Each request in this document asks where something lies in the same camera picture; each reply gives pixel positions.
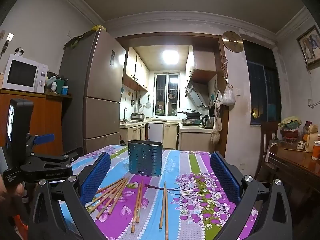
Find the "person's left hand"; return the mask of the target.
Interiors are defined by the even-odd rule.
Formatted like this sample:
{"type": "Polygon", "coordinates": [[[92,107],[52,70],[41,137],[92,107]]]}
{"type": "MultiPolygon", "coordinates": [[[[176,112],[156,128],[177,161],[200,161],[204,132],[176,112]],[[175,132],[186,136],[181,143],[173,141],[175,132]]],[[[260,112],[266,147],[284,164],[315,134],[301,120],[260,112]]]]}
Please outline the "person's left hand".
{"type": "Polygon", "coordinates": [[[24,193],[24,186],[17,184],[12,188],[6,188],[3,182],[3,178],[0,177],[0,202],[3,203],[9,200],[11,197],[21,197],[24,193]]]}

